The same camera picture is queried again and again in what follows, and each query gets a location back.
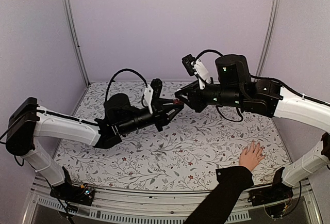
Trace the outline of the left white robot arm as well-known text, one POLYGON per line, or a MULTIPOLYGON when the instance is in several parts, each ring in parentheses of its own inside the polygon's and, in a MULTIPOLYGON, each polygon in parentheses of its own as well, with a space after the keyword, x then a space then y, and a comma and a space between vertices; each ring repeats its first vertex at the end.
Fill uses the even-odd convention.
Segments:
POLYGON ((50 111, 38 105, 36 98, 28 98, 10 117, 5 132, 5 146, 9 153, 26 160, 43 175, 65 200, 77 195, 69 175, 42 148, 37 137, 54 137, 78 141, 98 149, 110 149, 122 137, 154 125, 158 131, 183 109, 177 99, 147 98, 148 107, 131 105, 124 93, 117 93, 104 103, 104 119, 88 121, 50 111))

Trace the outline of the black sleeved forearm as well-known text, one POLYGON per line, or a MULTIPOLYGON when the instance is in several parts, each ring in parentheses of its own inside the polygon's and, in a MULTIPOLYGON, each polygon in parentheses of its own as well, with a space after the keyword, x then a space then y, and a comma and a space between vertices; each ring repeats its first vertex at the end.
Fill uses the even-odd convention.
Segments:
POLYGON ((241 193, 254 185, 243 166, 217 169, 216 175, 218 185, 184 223, 225 223, 241 193))

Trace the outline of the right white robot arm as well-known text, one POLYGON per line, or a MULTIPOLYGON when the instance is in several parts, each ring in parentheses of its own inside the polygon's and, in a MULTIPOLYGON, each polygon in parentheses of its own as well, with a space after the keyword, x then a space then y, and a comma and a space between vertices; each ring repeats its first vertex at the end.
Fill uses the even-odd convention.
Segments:
POLYGON ((329 103, 298 93, 278 79, 251 75, 243 55, 220 55, 215 60, 217 84, 199 56, 187 55, 181 61, 197 80, 176 91, 175 96, 197 113, 208 105, 234 107, 238 114, 290 119, 325 132, 314 148, 275 173, 266 193, 270 201, 278 201, 287 187, 329 165, 329 103))

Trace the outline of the person's bare hand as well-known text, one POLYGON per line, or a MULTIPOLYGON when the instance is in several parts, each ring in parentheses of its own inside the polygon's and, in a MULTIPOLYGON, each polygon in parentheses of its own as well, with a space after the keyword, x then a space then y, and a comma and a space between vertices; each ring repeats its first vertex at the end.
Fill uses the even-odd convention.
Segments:
POLYGON ((252 172, 264 159, 264 147, 252 140, 251 144, 243 149, 239 157, 239 166, 245 167, 252 172))

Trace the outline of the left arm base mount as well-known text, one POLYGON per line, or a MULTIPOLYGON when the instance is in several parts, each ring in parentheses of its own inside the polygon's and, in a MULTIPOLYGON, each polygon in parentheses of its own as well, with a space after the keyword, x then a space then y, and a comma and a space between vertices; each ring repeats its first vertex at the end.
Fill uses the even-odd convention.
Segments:
POLYGON ((69 172, 64 167, 62 169, 64 182, 58 186, 53 186, 50 196, 67 202, 91 206, 95 196, 95 188, 87 183, 79 186, 73 185, 69 172))

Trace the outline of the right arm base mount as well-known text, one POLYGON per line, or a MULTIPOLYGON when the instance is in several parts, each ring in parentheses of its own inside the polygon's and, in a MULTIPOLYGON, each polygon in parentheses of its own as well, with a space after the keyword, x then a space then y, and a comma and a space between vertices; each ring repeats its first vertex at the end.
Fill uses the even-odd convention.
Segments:
POLYGON ((293 197, 292 186, 286 186, 283 183, 282 173, 284 169, 284 167, 281 167, 275 172, 270 186, 250 190, 247 201, 252 206, 259 206, 293 197))

